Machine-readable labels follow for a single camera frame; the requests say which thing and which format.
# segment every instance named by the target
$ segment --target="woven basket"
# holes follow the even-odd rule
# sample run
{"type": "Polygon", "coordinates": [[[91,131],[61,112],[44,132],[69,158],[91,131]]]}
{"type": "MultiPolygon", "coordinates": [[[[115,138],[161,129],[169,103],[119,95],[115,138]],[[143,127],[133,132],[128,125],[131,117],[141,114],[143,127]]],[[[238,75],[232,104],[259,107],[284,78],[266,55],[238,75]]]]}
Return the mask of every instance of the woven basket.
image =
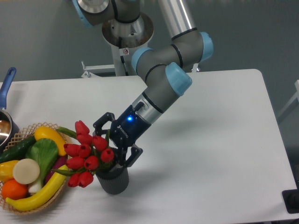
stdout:
{"type": "MultiPolygon", "coordinates": [[[[19,131],[18,133],[16,133],[14,135],[14,137],[11,139],[11,141],[8,143],[8,145],[5,147],[4,151],[9,150],[10,147],[17,144],[19,141],[21,141],[29,136],[32,136],[34,134],[34,131],[40,126],[47,126],[47,127],[51,127],[54,129],[59,128],[59,126],[57,124],[46,123],[46,122],[29,125],[28,127],[23,128],[23,130],[19,131]]],[[[71,138],[69,136],[62,134],[62,133],[59,133],[59,134],[64,138],[64,140],[67,143],[71,143],[71,138]]],[[[19,210],[15,209],[13,206],[11,206],[10,204],[7,204],[1,194],[0,194],[0,206],[4,210],[7,210],[9,212],[12,212],[12,213],[18,214],[18,215],[27,215],[27,214],[32,214],[32,213],[41,211],[41,210],[45,209],[46,207],[48,207],[50,204],[52,204],[57,199],[57,197],[61,193],[62,189],[65,187],[66,181],[67,181],[67,179],[64,181],[64,183],[61,185],[61,187],[58,189],[58,191],[55,193],[55,195],[49,201],[47,201],[44,205],[42,205],[34,210],[19,211],[19,210]]],[[[4,183],[0,181],[0,192],[2,191],[3,184],[4,183]]]]}

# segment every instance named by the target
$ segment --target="white radish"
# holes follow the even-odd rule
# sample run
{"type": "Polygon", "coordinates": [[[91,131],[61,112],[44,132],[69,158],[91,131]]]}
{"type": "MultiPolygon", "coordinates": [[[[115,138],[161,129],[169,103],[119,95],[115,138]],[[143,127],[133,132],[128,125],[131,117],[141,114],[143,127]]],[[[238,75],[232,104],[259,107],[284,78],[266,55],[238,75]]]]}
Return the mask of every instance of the white radish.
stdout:
{"type": "Polygon", "coordinates": [[[39,165],[32,159],[18,161],[13,169],[13,177],[20,184],[30,184],[34,182],[40,173],[39,165]]]}

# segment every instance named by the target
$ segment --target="tulip bouquet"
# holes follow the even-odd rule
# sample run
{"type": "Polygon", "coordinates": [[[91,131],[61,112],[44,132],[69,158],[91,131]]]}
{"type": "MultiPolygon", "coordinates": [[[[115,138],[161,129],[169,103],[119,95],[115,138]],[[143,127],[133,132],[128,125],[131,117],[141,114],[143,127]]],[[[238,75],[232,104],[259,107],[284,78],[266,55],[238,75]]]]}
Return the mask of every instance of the tulip bouquet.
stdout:
{"type": "Polygon", "coordinates": [[[60,127],[57,131],[75,138],[79,144],[64,144],[65,152],[71,157],[66,161],[70,170],[53,169],[65,176],[70,176],[69,187],[85,188],[93,182],[96,172],[109,171],[114,165],[114,152],[109,147],[109,130],[106,137],[91,136],[89,128],[80,120],[75,122],[76,131],[60,127]]]}

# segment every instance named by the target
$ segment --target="purple eggplant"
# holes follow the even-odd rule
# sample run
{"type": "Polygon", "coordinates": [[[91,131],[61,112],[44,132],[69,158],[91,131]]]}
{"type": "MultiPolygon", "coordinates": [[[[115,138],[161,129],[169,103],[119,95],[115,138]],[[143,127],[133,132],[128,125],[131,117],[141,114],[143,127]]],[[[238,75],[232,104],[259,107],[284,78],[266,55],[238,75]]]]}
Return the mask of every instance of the purple eggplant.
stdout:
{"type": "MultiPolygon", "coordinates": [[[[67,161],[67,157],[66,156],[59,156],[59,158],[56,160],[56,162],[54,163],[54,165],[52,166],[51,169],[58,169],[61,166],[65,165],[67,161]]],[[[49,179],[53,176],[55,172],[54,171],[50,171],[46,177],[45,177],[45,184],[49,181],[49,179]]]]}

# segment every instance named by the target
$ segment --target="blue pan handle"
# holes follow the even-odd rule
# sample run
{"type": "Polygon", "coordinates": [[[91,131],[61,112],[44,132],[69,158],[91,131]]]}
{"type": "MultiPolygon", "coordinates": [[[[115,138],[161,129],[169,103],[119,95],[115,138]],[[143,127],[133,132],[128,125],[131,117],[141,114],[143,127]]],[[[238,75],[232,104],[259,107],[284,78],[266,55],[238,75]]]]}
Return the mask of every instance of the blue pan handle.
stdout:
{"type": "Polygon", "coordinates": [[[0,89],[0,108],[6,109],[6,97],[11,83],[13,82],[14,75],[17,72],[17,69],[14,67],[10,68],[5,76],[3,84],[0,89]]]}

